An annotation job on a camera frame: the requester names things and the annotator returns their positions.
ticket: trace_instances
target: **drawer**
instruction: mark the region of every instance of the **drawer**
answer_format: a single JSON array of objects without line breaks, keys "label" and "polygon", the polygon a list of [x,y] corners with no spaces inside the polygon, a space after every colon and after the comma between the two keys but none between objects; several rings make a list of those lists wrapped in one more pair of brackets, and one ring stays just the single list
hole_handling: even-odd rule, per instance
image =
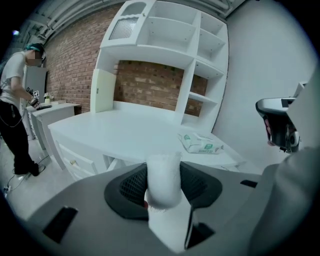
[{"label": "drawer", "polygon": [[84,178],[93,176],[94,174],[89,173],[85,170],[81,170],[80,168],[78,168],[77,166],[72,166],[70,163],[63,161],[67,170],[69,171],[69,173],[71,174],[71,176],[76,180],[82,180]]},{"label": "drawer", "polygon": [[87,173],[89,176],[98,174],[95,163],[92,160],[71,151],[59,142],[58,146],[61,152],[61,158],[67,168],[72,166],[75,170]]}]

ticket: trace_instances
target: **shelf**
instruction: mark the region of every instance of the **shelf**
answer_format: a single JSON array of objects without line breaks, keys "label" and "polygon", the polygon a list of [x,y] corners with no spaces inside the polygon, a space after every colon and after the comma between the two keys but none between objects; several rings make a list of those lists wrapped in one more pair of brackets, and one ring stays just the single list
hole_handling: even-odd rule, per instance
[{"label": "shelf", "polygon": [[218,36],[221,28],[224,25],[225,24],[221,20],[219,20],[209,14],[206,14],[204,12],[201,13],[200,28],[203,29],[204,31]]},{"label": "shelf", "polygon": [[197,58],[203,62],[223,69],[228,62],[226,42],[203,29],[200,30]]},{"label": "shelf", "polygon": [[194,74],[205,79],[217,78],[224,75],[221,70],[200,60],[195,62]]},{"label": "shelf", "polygon": [[143,44],[105,47],[100,51],[106,51],[117,60],[159,63],[183,70],[194,59],[174,49]]},{"label": "shelf", "polygon": [[226,42],[214,34],[200,29],[199,48],[214,52],[219,50]]},{"label": "shelf", "polygon": [[212,99],[210,99],[210,98],[208,98],[206,96],[194,93],[192,91],[189,92],[189,98],[193,99],[193,100],[200,101],[200,102],[207,102],[207,103],[217,104]]},{"label": "shelf", "polygon": [[146,19],[138,45],[150,45],[187,53],[196,27],[182,21],[161,17]]},{"label": "shelf", "polygon": [[192,24],[196,14],[197,10],[188,6],[173,2],[157,1],[151,9],[149,17],[167,18]]},{"label": "shelf", "polygon": [[182,118],[181,125],[189,128],[197,128],[198,127],[198,116],[184,114]]}]

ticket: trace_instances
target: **small white table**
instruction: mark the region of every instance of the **small white table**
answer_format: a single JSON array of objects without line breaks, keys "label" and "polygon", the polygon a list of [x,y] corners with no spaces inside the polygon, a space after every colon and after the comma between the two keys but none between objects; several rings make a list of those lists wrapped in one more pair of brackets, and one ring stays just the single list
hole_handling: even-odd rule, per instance
[{"label": "small white table", "polygon": [[32,106],[26,109],[31,113],[31,122],[33,125],[34,133],[37,136],[40,147],[46,150],[53,162],[57,163],[63,170],[66,166],[61,160],[59,153],[54,144],[51,132],[48,125],[66,119],[75,115],[75,106],[79,104],[62,103],[54,104],[50,108],[36,110]]}]

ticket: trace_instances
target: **white desk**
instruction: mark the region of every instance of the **white desk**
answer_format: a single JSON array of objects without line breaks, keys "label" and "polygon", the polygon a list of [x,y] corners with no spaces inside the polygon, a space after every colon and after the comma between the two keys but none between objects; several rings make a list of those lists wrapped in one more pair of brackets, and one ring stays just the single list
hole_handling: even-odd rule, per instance
[{"label": "white desk", "polygon": [[81,173],[84,177],[122,167],[126,162],[143,163],[149,154],[168,151],[181,152],[182,161],[211,167],[246,162],[211,133],[204,135],[221,142],[222,153],[188,153],[178,134],[190,133],[190,130],[156,116],[123,110],[79,114],[51,124],[49,129],[67,169],[71,174]]},{"label": "white desk", "polygon": [[52,161],[56,162],[61,169],[64,169],[65,165],[57,152],[50,130],[48,129],[48,125],[74,116],[75,106],[79,106],[79,104],[56,104],[52,105],[50,108],[42,110],[35,110],[32,106],[26,108],[31,113],[31,122],[40,147],[43,150],[47,150]]}]

